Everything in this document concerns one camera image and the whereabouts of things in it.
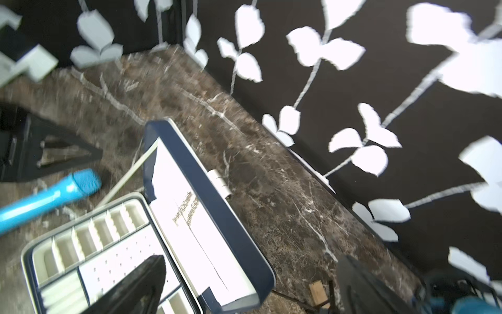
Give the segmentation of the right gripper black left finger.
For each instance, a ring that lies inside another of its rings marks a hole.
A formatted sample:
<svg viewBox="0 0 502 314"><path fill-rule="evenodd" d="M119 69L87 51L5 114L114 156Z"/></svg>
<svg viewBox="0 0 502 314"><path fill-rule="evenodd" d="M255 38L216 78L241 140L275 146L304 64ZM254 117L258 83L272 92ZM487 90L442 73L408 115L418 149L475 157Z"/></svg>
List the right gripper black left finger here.
<svg viewBox="0 0 502 314"><path fill-rule="evenodd" d="M165 259L152 255L84 312L156 313L165 281Z"/></svg>

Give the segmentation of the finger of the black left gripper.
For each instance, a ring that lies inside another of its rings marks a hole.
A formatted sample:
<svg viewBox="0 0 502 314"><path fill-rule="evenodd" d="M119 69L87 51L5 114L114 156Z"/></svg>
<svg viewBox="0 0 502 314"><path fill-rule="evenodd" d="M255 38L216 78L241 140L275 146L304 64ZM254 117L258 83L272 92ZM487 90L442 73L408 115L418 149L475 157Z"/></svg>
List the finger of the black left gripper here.
<svg viewBox="0 0 502 314"><path fill-rule="evenodd" d="M84 155L43 163L46 150L76 147ZM27 109L1 104L1 182L25 183L96 162L103 151L77 134Z"/></svg>

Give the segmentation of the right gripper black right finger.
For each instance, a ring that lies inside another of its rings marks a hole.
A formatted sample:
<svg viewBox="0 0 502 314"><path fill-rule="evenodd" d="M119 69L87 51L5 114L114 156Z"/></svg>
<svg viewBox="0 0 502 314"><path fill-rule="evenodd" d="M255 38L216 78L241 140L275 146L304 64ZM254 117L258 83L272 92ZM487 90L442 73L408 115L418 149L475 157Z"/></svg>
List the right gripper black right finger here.
<svg viewBox="0 0 502 314"><path fill-rule="evenodd" d="M337 284L345 313L416 313L352 256L346 255L339 259Z"/></svg>

